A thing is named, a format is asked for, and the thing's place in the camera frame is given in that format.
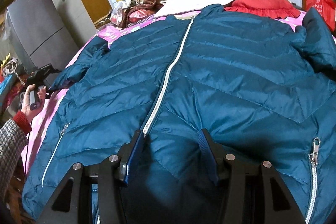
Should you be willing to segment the grey knit sleeve forearm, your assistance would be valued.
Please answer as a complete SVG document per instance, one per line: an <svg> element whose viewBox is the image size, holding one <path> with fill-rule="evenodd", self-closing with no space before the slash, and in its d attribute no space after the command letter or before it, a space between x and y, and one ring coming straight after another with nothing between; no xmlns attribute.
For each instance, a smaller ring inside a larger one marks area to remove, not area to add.
<svg viewBox="0 0 336 224"><path fill-rule="evenodd" d="M6 121L1 127L1 201L5 198L15 167L24 147L28 143L26 135L30 131L30 122L22 111L17 112L13 119Z"/></svg>

